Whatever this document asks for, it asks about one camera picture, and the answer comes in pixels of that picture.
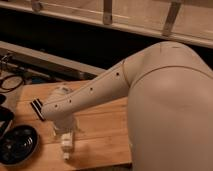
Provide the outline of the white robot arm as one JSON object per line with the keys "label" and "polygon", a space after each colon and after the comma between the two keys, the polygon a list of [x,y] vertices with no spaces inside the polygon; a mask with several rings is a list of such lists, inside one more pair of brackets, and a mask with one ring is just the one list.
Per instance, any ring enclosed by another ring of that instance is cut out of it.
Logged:
{"label": "white robot arm", "polygon": [[42,107],[64,124],[80,110],[127,99],[133,171],[213,171],[213,70],[188,46],[156,43]]}

